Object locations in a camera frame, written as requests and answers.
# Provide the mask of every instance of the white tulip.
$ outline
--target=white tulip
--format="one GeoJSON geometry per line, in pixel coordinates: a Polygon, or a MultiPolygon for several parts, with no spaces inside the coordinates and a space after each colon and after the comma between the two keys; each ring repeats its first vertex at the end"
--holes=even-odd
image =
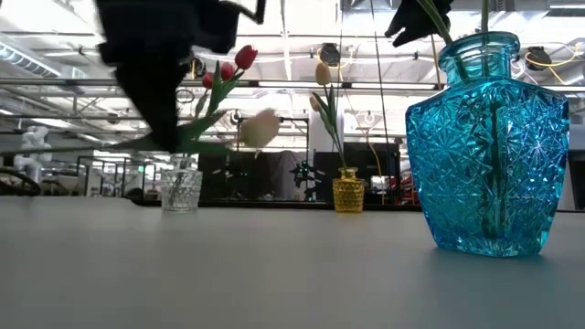
{"type": "Polygon", "coordinates": [[[248,147],[262,148],[276,137],[280,125],[274,110],[264,110],[244,121],[239,138],[248,147]]]}

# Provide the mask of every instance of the vase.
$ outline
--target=vase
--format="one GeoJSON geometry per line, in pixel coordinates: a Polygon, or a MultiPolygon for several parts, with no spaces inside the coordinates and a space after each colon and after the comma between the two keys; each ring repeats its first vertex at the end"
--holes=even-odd
{"type": "Polygon", "coordinates": [[[341,178],[333,180],[335,211],[359,213],[364,209],[364,180],[356,177],[357,168],[339,168],[341,178]]]}
{"type": "Polygon", "coordinates": [[[517,36],[459,39],[439,56],[449,89],[406,113],[414,185],[440,248],[537,254],[562,191],[569,104],[511,78],[517,36]]]}
{"type": "Polygon", "coordinates": [[[175,168],[162,170],[161,203],[163,211],[197,210],[203,174],[192,167],[194,159],[177,157],[175,168]]]}

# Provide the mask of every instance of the blue glass vase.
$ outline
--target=blue glass vase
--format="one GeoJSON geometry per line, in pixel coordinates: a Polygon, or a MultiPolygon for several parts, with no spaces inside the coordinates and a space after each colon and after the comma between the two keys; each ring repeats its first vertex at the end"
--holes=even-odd
{"type": "Polygon", "coordinates": [[[414,185],[437,245],[537,254],[562,191],[569,103],[511,79],[517,36],[459,39],[440,54],[449,89],[406,113],[414,185]]]}

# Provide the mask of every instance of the white table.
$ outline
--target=white table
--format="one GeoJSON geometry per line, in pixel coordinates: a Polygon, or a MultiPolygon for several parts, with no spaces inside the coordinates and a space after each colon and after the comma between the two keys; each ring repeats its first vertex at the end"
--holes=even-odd
{"type": "Polygon", "coordinates": [[[585,215],[541,256],[437,250],[420,213],[0,197],[0,328],[583,328],[585,215]]]}

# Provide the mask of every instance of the red object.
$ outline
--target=red object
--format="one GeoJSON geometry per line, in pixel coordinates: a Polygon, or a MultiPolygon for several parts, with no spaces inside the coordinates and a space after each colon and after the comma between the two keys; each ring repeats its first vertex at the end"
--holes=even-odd
{"type": "Polygon", "coordinates": [[[222,80],[229,80],[231,77],[234,76],[235,70],[229,63],[223,63],[221,65],[221,79],[222,80]]]}
{"type": "Polygon", "coordinates": [[[203,87],[207,89],[213,87],[213,75],[209,72],[203,76],[203,87]]]}
{"type": "Polygon", "coordinates": [[[239,69],[249,69],[258,55],[258,50],[252,46],[247,45],[238,51],[235,61],[239,69]]]}

